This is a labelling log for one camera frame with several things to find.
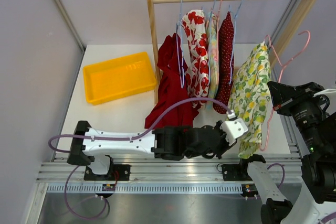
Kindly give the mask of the lemon print skirt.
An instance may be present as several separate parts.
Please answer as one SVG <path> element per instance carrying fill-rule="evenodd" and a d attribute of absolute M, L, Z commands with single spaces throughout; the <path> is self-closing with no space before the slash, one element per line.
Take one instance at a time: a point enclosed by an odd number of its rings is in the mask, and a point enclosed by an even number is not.
<path fill-rule="evenodd" d="M 263 41 L 257 44 L 233 78 L 228 107 L 243 119 L 248 131 L 239 141 L 238 156 L 248 159 L 262 144 L 262 125 L 266 118 L 271 80 L 269 51 Z"/>

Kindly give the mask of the plain red skirt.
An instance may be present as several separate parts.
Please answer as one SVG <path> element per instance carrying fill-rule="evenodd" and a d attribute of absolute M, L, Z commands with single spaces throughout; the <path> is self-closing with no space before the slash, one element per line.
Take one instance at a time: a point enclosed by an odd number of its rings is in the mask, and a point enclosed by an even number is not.
<path fill-rule="evenodd" d="M 150 128 L 155 120 L 170 106 L 188 98 L 187 88 L 181 87 L 178 56 L 182 50 L 178 45 L 180 37 L 174 33 L 167 36 L 158 50 L 157 66 L 163 72 L 158 88 L 158 102 L 145 119 L 144 128 Z M 193 126 L 193 120 L 198 113 L 192 104 L 184 103 L 168 112 L 155 126 Z"/>

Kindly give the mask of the white red poppy skirt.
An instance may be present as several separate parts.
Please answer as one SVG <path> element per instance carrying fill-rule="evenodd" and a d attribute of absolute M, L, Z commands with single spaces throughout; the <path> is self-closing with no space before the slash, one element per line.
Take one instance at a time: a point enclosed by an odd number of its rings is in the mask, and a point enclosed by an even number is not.
<path fill-rule="evenodd" d="M 190 64 L 185 72 L 187 94 L 190 98 L 206 98 L 209 91 L 209 56 L 204 11 L 189 11 L 182 17 L 182 27 L 190 54 Z"/>

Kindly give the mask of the dark red dotted skirt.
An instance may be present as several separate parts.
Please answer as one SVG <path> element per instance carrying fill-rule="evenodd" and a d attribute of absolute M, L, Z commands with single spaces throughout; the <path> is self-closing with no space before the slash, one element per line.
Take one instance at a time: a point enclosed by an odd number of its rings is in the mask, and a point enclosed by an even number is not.
<path fill-rule="evenodd" d="M 218 32 L 219 83 L 215 99 L 228 105 L 234 71 L 233 52 L 234 25 L 232 15 L 227 12 Z"/>

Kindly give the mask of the pastel floral skirt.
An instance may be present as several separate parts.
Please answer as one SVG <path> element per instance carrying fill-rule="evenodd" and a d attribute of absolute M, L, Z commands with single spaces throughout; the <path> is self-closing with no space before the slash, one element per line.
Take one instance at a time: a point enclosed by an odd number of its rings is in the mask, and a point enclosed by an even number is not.
<path fill-rule="evenodd" d="M 208 43 L 209 89 L 208 98 L 214 99 L 219 85 L 219 59 L 218 59 L 218 18 L 213 12 L 206 16 L 206 36 Z"/>

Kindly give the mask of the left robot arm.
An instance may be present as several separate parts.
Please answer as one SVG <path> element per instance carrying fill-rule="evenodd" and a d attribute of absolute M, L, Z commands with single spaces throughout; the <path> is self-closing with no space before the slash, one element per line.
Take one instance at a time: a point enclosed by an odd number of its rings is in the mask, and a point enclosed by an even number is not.
<path fill-rule="evenodd" d="M 72 137 L 68 164 L 85 166 L 95 179 L 117 178 L 113 165 L 114 154 L 134 154 L 166 161 L 201 156 L 221 158 L 243 134 L 237 121 L 218 121 L 215 126 L 166 126 L 138 133 L 102 132 L 87 121 L 79 121 Z"/>

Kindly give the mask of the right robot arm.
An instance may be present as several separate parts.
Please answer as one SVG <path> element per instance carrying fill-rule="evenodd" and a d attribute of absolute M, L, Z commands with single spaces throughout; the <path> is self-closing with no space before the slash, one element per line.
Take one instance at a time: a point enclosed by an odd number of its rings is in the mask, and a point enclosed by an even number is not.
<path fill-rule="evenodd" d="M 262 201 L 262 223 L 328 223 L 335 219 L 335 114 L 328 114 L 335 89 L 309 82 L 289 86 L 269 81 L 273 110 L 293 118 L 309 153 L 301 158 L 302 184 L 294 204 L 271 178 L 266 161 L 253 155 L 238 167 L 252 179 Z"/>

